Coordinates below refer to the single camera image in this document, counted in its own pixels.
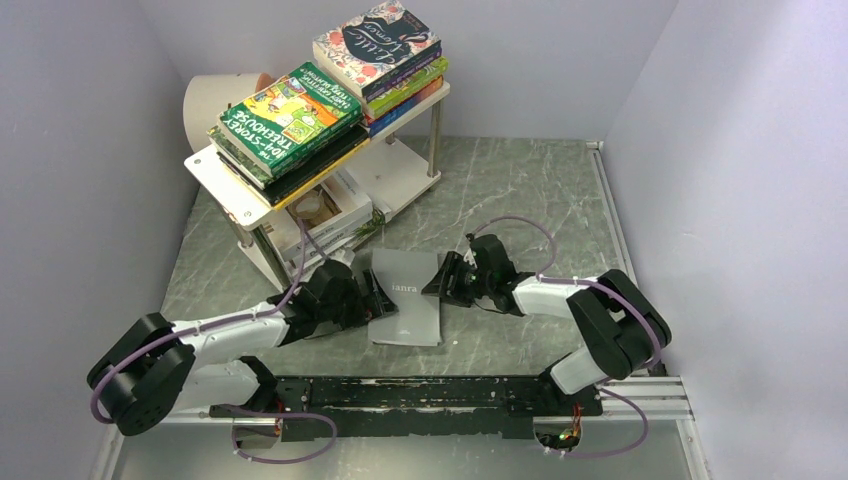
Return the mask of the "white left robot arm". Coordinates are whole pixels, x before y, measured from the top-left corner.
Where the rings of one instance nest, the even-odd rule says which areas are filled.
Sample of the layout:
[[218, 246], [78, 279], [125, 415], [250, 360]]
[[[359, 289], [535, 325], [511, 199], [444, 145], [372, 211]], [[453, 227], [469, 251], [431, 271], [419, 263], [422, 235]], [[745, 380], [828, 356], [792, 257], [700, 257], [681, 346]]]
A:
[[238, 312], [191, 321], [146, 314], [89, 371], [89, 408], [125, 436], [203, 406], [233, 405], [261, 416], [285, 403], [255, 351], [306, 339], [322, 326], [364, 326], [397, 310], [371, 270], [357, 277], [327, 260], [308, 280], [295, 279], [284, 293]]

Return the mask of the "yellow Little Prince book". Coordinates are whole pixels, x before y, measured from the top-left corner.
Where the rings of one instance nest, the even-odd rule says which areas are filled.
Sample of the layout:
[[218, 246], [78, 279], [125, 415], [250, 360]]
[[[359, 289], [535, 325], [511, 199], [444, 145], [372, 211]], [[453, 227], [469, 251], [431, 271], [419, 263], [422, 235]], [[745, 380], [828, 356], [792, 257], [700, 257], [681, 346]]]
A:
[[288, 205], [292, 204], [295, 200], [302, 197], [303, 195], [308, 193], [310, 190], [312, 190], [315, 186], [317, 186], [318, 184], [323, 182], [326, 178], [328, 178], [337, 169], [339, 169], [345, 163], [347, 163], [350, 159], [352, 159], [360, 150], [368, 147], [370, 144], [371, 144], [371, 139], [366, 138], [361, 143], [354, 146], [349, 151], [347, 151], [344, 155], [342, 155], [337, 160], [335, 160], [333, 163], [329, 164], [326, 168], [324, 168], [323, 170], [318, 172], [315, 176], [313, 176], [311, 179], [306, 181], [299, 188], [295, 189], [294, 191], [289, 193], [287, 196], [283, 197], [278, 203], [276, 203], [275, 205], [272, 205], [271, 209], [275, 210], [275, 211], [279, 211], [279, 210], [282, 210], [284, 207], [287, 207]]

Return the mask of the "white magazine with photo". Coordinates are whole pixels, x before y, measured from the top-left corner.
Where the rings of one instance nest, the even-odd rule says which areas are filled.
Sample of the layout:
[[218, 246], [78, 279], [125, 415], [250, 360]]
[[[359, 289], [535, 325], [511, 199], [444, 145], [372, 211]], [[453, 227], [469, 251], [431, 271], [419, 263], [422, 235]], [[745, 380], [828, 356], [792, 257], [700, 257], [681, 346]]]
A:
[[293, 236], [298, 220], [309, 230], [339, 213], [344, 215], [372, 207], [373, 202], [364, 188], [347, 169], [341, 168], [283, 210], [272, 212], [262, 226], [278, 248], [281, 240]]

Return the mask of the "white palm leaf book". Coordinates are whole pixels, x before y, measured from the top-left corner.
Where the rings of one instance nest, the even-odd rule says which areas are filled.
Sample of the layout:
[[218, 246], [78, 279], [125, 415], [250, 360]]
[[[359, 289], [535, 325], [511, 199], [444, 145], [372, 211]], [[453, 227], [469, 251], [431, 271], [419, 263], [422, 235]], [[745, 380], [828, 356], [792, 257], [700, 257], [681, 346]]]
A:
[[[331, 252], [343, 247], [344, 245], [346, 245], [347, 243], [349, 243], [351, 241], [359, 241], [359, 240], [366, 238], [367, 236], [374, 233], [377, 229], [382, 227], [386, 223], [385, 212], [383, 210], [377, 208], [377, 207], [372, 207], [370, 210], [368, 210], [366, 208], [362, 208], [362, 209], [359, 209], [355, 212], [346, 213], [344, 215], [339, 213], [338, 215], [331, 218], [329, 221], [325, 222], [324, 224], [321, 224], [317, 227], [310, 228], [308, 230], [308, 234], [312, 238], [312, 235], [314, 233], [320, 234], [320, 233], [323, 233], [327, 230], [332, 230], [332, 229], [337, 229], [337, 228], [345, 228], [345, 227], [347, 227], [351, 224], [355, 224], [356, 226], [358, 226], [358, 225], [362, 225], [366, 222], [370, 223], [370, 227], [368, 228], [368, 230], [366, 231], [366, 233], [363, 236], [361, 236], [359, 238], [355, 238], [355, 239], [350, 239], [347, 242], [345, 242], [344, 244], [336, 244], [335, 249], [332, 249], [330, 251], [330, 253], [331, 253]], [[311, 259], [313, 259], [315, 257], [321, 258], [322, 254], [326, 254], [326, 255], [330, 254], [330, 253], [329, 254], [325, 253], [317, 245], [317, 243], [313, 240], [313, 238], [312, 238], [312, 240], [306, 239], [305, 241], [302, 241], [302, 242], [304, 244], [302, 253], [306, 252], [306, 260], [307, 261], [310, 261]]]

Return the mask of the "green 104-storey treehouse book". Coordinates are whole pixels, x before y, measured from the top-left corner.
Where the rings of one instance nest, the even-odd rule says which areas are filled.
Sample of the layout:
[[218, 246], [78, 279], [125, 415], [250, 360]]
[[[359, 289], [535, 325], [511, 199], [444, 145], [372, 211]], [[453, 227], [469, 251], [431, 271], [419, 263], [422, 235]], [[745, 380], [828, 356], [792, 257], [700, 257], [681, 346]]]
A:
[[362, 118], [360, 102], [307, 61], [219, 113], [214, 130], [277, 179]]

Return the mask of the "floral Little Women book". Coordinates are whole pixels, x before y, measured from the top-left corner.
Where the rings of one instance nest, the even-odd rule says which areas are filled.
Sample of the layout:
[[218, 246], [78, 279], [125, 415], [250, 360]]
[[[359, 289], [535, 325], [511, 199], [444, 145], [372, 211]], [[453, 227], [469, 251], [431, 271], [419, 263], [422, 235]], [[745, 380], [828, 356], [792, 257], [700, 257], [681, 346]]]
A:
[[363, 101], [439, 46], [440, 37], [398, 1], [385, 1], [312, 42], [320, 67]]

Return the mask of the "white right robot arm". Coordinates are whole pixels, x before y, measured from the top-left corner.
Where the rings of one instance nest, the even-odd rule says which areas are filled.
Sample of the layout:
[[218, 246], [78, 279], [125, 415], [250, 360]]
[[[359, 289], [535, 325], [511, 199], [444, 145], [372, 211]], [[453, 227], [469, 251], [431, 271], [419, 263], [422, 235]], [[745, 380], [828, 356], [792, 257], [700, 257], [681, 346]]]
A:
[[573, 319], [581, 347], [542, 375], [547, 381], [539, 398], [550, 413], [565, 413], [586, 387], [624, 380], [658, 362], [672, 340], [667, 322], [619, 269], [597, 277], [552, 278], [518, 271], [493, 234], [471, 237], [469, 247], [464, 255], [448, 252], [421, 292], [459, 307], [488, 299], [501, 314]]

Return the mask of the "grey laptop box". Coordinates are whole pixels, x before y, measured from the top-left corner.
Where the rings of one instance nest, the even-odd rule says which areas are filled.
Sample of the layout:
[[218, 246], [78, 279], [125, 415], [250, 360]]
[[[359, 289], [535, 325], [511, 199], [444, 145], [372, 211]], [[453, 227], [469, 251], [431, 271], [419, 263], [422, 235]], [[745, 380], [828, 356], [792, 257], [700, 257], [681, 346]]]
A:
[[410, 347], [435, 347], [441, 343], [440, 301], [422, 294], [438, 268], [438, 256], [433, 252], [382, 248], [372, 251], [371, 269], [397, 307], [395, 313], [369, 323], [368, 338], [372, 343]]

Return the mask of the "brown cover book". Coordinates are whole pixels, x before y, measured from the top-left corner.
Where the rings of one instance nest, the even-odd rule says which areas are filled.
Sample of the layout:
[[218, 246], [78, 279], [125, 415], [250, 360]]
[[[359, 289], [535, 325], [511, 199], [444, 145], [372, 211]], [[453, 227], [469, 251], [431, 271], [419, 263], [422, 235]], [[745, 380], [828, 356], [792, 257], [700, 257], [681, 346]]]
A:
[[[369, 227], [369, 222], [358, 226], [351, 224], [345, 228], [327, 230], [320, 234], [314, 233], [312, 238], [325, 253], [329, 254], [332, 249], [335, 249], [336, 244], [344, 244], [350, 239], [363, 236]], [[278, 249], [282, 258], [289, 261], [301, 256], [303, 246], [304, 244], [300, 238], [300, 231], [295, 229], [293, 236], [289, 235], [285, 241], [280, 241]]]

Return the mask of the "dark green garden book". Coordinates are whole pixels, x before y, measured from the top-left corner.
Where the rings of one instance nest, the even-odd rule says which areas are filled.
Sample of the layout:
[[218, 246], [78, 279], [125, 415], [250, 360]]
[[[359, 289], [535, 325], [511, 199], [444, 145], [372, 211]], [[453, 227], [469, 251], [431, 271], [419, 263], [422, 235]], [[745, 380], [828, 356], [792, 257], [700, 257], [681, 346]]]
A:
[[275, 181], [273, 176], [267, 174], [264, 170], [257, 166], [253, 160], [230, 142], [219, 127], [214, 126], [209, 129], [207, 131], [207, 137], [217, 150], [221, 159], [229, 165], [234, 172], [240, 174], [254, 187], [264, 190], [268, 185]]

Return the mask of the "black Moon and Sixpence book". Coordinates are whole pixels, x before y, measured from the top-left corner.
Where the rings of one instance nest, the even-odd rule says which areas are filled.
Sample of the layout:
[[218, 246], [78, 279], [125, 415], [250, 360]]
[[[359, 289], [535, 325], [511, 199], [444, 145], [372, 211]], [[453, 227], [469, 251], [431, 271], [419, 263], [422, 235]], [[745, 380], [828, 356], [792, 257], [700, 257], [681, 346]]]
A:
[[337, 139], [331, 140], [317, 152], [307, 158], [299, 167], [285, 173], [260, 191], [260, 195], [270, 204], [277, 205], [295, 193], [299, 188], [327, 170], [345, 154], [369, 138], [368, 131], [362, 126], [354, 126]]

